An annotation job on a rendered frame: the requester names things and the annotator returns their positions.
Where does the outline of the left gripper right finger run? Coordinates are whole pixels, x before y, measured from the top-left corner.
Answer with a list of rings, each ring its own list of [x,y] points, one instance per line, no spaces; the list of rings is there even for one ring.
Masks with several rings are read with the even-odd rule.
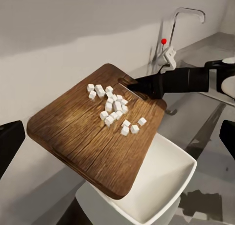
[[[235,122],[224,120],[219,137],[235,159]]]

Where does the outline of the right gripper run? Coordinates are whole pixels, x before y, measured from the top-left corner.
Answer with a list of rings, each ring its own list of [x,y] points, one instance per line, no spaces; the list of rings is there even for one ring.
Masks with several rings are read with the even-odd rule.
[[[138,91],[155,95],[155,99],[162,99],[165,93],[190,93],[190,68],[176,68],[173,71],[160,71],[155,75],[136,78],[139,83],[127,86],[130,91]]]

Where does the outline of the bowl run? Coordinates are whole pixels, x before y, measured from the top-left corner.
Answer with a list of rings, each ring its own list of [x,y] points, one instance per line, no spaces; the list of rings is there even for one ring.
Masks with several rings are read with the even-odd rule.
[[[180,196],[196,166],[193,157],[156,132],[127,196],[113,200],[89,184],[112,208],[134,225],[151,225]]]

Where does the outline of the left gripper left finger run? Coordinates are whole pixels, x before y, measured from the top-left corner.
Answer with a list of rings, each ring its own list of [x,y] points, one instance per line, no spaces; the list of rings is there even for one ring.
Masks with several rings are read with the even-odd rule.
[[[0,179],[24,141],[22,121],[0,125]]]

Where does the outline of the cutting board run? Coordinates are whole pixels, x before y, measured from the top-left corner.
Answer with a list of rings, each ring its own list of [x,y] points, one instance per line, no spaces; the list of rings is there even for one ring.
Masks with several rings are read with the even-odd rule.
[[[27,123],[28,136],[93,184],[113,200],[129,194],[166,111],[164,99],[130,91],[128,85],[139,83],[116,66],[106,63],[33,115]],[[112,87],[113,95],[127,101],[127,112],[111,125],[99,114],[105,110],[107,94],[89,98],[87,87],[101,84]],[[115,112],[107,111],[109,116]],[[144,125],[139,120],[145,118]],[[122,124],[130,122],[127,135]],[[132,133],[130,128],[139,130]]]

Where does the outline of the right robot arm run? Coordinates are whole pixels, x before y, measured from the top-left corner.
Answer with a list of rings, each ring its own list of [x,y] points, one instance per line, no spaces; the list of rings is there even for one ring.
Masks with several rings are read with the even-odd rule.
[[[161,70],[155,75],[136,78],[139,83],[127,86],[130,91],[155,95],[162,99],[165,93],[208,92],[211,69],[216,71],[216,91],[235,101],[235,57],[208,61],[205,67],[176,68],[173,46],[165,49],[156,59]]]

